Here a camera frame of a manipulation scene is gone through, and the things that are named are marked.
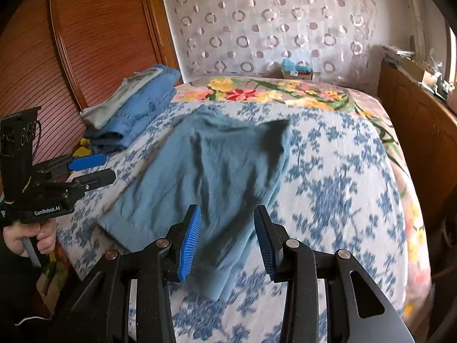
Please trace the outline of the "person's left hand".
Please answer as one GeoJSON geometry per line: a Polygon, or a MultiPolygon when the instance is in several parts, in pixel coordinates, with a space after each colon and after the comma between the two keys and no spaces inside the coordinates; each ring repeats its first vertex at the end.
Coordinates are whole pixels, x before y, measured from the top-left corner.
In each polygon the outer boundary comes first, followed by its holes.
{"type": "Polygon", "coordinates": [[[37,249],[41,254],[50,254],[54,251],[57,240],[57,224],[55,219],[50,219],[44,224],[23,224],[19,221],[4,227],[2,230],[5,245],[14,254],[28,257],[28,251],[23,245],[23,238],[37,240],[37,249]]]}

